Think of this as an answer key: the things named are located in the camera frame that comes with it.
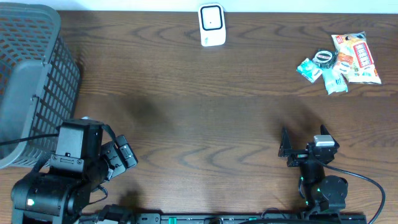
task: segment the gray basket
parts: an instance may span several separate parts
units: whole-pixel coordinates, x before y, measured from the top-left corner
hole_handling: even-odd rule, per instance
[[[50,7],[0,3],[0,142],[56,133],[73,116],[80,71]],[[57,138],[0,146],[0,169],[32,167]]]

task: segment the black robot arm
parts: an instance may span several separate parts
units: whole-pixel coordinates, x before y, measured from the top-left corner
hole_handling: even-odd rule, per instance
[[[112,141],[101,146],[104,130]],[[90,203],[90,193],[137,165],[123,135],[116,137],[108,125],[88,119],[64,121],[57,150],[48,157],[47,174],[35,166],[12,189],[12,223],[74,223]]]

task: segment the wood grain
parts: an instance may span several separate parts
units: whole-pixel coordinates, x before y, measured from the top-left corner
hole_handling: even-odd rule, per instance
[[[125,134],[139,163],[106,184],[118,203],[165,213],[261,212],[305,206],[299,170],[277,157],[282,126],[296,148],[325,124],[341,148],[332,165],[386,190],[377,223],[398,215],[398,15],[227,13],[227,41],[203,48],[196,13],[60,12],[62,35],[85,67],[75,116]],[[295,68],[331,34],[366,31],[382,85],[328,96]],[[0,222],[27,169],[0,170]],[[380,193],[349,182],[346,212],[376,212]],[[102,197],[95,193],[92,200]]]

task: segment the black square outline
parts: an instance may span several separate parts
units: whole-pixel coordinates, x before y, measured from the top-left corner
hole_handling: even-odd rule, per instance
[[[213,28],[213,29],[206,29],[206,28],[205,28],[205,25],[204,25],[204,23],[203,23],[203,12],[202,12],[202,10],[203,10],[204,8],[207,8],[207,7],[217,7],[218,10],[220,11],[221,26],[220,26],[219,28]],[[218,30],[218,29],[223,28],[223,16],[221,15],[221,8],[220,8],[219,6],[217,6],[217,5],[214,5],[214,6],[204,6],[204,7],[202,7],[202,8],[200,9],[200,19],[201,19],[201,26],[202,26],[203,30],[205,30],[205,31],[209,31],[209,30]]]

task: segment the teal packet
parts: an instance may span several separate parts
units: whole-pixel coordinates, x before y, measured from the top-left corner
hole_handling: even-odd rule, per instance
[[[322,69],[308,58],[297,67],[297,71],[311,83],[322,75]]]
[[[333,75],[333,69],[328,68],[324,69],[322,73],[322,77],[325,81],[325,87],[328,94],[332,94],[334,92],[348,91],[348,87],[344,78],[341,74],[338,74],[338,78]]]

